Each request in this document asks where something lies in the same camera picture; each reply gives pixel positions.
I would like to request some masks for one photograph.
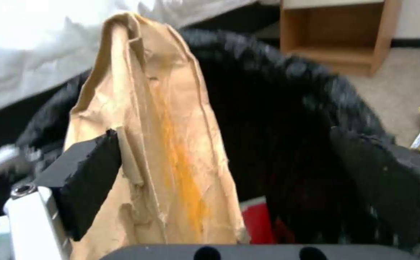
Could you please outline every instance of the white bedding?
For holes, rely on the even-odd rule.
[[[256,0],[0,0],[0,109],[89,69],[103,21],[125,10],[175,28]]]

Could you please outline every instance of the black plastic base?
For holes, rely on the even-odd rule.
[[[371,245],[161,245],[116,250],[101,260],[415,260],[409,253]]]

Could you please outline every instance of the brown paper bag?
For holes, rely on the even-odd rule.
[[[137,243],[246,240],[203,76],[170,26],[131,13],[104,24],[65,147],[109,128],[118,131],[123,165],[72,259]]]

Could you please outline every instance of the wooden shelf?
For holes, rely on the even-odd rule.
[[[281,7],[281,51],[305,56],[339,73],[372,76],[390,50],[401,1],[366,1],[300,9]]]
[[[370,66],[373,48],[367,47],[324,47],[304,46],[293,49],[292,53],[328,64],[362,64]]]

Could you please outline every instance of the floor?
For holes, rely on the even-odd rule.
[[[392,49],[373,78],[349,78],[397,143],[409,147],[420,132],[420,49]]]

